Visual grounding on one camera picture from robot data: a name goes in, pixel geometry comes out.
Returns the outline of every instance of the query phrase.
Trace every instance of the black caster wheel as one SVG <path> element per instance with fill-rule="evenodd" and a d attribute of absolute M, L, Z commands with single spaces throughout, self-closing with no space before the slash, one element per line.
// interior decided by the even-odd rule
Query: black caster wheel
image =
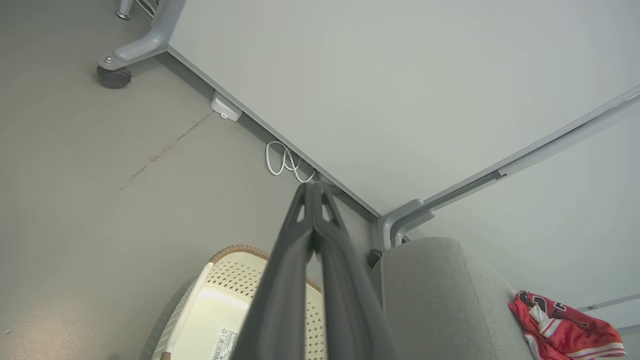
<path fill-rule="evenodd" d="M 382 251 L 378 249 L 371 249 L 369 250 L 369 255 L 367 256 L 367 263 L 369 264 L 369 266 L 371 266 L 371 268 L 373 268 L 374 266 L 376 266 L 376 263 L 378 263 L 380 258 L 382 258 Z"/>
<path fill-rule="evenodd" d="M 107 70 L 98 66 L 95 71 L 98 73 L 98 81 L 106 88 L 119 89 L 131 82 L 131 73 L 123 67 L 118 70 Z"/>

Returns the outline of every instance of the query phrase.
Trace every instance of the red cloth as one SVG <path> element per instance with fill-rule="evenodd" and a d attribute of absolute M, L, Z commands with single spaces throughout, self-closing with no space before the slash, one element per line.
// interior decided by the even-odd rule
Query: red cloth
<path fill-rule="evenodd" d="M 620 335 L 609 323 L 559 302 L 521 291 L 509 308 L 524 326 L 536 360 L 590 360 L 626 354 Z"/>

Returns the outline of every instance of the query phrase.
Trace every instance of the laundry basket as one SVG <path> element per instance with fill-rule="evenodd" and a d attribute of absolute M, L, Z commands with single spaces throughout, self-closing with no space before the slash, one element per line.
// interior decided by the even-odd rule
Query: laundry basket
<path fill-rule="evenodd" d="M 152 360 L 228 360 L 267 260 L 248 245 L 214 255 L 173 310 Z M 305 359 L 324 360 L 323 298 L 309 278 L 306 296 Z"/>

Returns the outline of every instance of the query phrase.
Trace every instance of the gray fabric upholstery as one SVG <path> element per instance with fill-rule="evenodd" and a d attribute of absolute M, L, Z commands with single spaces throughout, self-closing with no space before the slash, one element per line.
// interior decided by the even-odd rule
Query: gray fabric upholstery
<path fill-rule="evenodd" d="M 508 308 L 515 290 L 455 240 L 394 247 L 372 279 L 405 359 L 533 359 Z"/>

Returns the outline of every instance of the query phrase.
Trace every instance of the brown woven basket trim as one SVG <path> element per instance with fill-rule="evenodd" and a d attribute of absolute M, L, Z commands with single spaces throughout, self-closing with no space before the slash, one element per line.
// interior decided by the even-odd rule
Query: brown woven basket trim
<path fill-rule="evenodd" d="M 219 262 L 220 259 L 234 252 L 246 252 L 247 254 L 257 256 L 258 258 L 261 258 L 264 261 L 269 261 L 269 254 L 265 251 L 258 249 L 257 247 L 252 247 L 251 245 L 233 245 L 233 246 L 225 247 L 224 249 L 218 251 L 215 255 L 213 255 L 213 257 L 211 257 L 209 262 L 212 264 L 215 264 Z M 320 285 L 318 285 L 318 283 L 315 282 L 315 280 L 311 279 L 309 276 L 307 276 L 307 284 L 309 284 L 309 286 L 311 286 L 313 289 L 316 289 L 319 293 L 322 293 L 322 290 L 320 290 Z"/>

